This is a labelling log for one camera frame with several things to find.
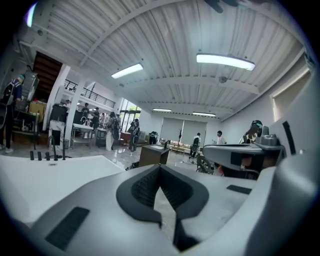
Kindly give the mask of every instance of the chair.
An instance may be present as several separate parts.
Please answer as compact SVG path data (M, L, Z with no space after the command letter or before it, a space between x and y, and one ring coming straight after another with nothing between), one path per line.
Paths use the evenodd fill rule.
M196 157L196 172L213 175L215 169L211 169L211 165L211 162L204 156L198 155Z

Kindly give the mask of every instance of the floor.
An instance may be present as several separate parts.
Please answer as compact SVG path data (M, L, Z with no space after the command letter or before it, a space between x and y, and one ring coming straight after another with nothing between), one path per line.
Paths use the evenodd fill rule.
M10 154L5 154L5 151L1 150L0 155L29 158L30 151L34 151L34 157L36 159L36 152L40 151L42 157L44 158L45 152L49 151L49 149L44 145L37 145L36 150L34 150L33 145L13 144L12 148L14 149L14 152ZM129 167L132 163L139 161L140 153L141 147L138 147L135 152L131 152L126 146L114 146L114 151L106 151L103 147L98 148L96 146L91 146L91 148L88 148L86 145L83 144L77 144L74 146L74 149L66 149L65 151L65 155L72 158L102 155L123 169ZM192 164L188 160L189 156L187 154L183 155L182 153L175 153L170 151L167 159L167 165L196 171L197 165ZM164 195L161 189L159 189L158 193L156 194L154 209L160 212L162 215L161 230L172 241L174 237L176 223L176 212L169 204L166 196Z

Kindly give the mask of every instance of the balcony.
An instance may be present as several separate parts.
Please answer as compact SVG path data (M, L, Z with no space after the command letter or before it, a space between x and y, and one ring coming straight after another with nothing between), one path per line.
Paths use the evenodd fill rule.
M69 92L72 92L72 93L75 93L76 90L77 90L77 86L78 84L74 83L74 82L71 82L69 80L65 80L64 81L64 89L69 91ZM90 91L88 90L87 88L83 88L82 89L82 92L81 92L81 96L86 98L86 99L90 99L91 101L95 101L97 103L100 103L102 105L105 105L111 109L113 109L115 107L115 102L106 98L106 97L103 97L93 91Z

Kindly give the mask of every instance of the white tabletop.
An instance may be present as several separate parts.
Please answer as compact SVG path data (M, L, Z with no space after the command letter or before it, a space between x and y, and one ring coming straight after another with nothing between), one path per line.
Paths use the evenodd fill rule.
M74 123L73 126L74 126L75 128L79 128L79 129L93 130L93 128L90 127L90 126L88 126L88 125L82 125L82 124Z

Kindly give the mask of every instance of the pillar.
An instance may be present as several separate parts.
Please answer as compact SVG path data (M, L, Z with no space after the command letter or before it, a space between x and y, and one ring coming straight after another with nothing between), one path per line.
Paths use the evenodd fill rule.
M43 126L42 126L43 131L45 131L48 127L52 107L55 103L55 99L56 99L59 87L65 83L65 80L67 78L69 71L70 71L70 67L66 64L63 64L60 69L60 72L54 82L54 85L53 85L51 92L50 92L48 102L46 104L46 109L45 109L45 113L44 113L44 117L43 117Z
M84 77L83 75L80 76L80 83L76 87L74 96L72 98L71 106L69 109L69 114L66 120L66 125L65 125L65 133L64 137L65 139L69 140L69 147L70 147L70 142L71 142L71 132L72 132L72 125L74 123L74 117L77 109L77 103L80 99L81 92L85 87L87 77Z

